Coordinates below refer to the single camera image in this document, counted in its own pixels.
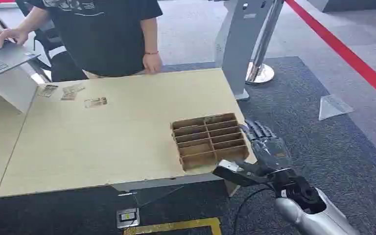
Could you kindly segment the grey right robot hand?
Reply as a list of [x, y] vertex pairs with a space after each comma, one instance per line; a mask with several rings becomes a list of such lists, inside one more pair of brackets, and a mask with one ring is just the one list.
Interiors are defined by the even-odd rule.
[[249, 166], [259, 176], [291, 168], [291, 157], [284, 140], [268, 126], [257, 120], [246, 119], [239, 125], [250, 142], [257, 162]]

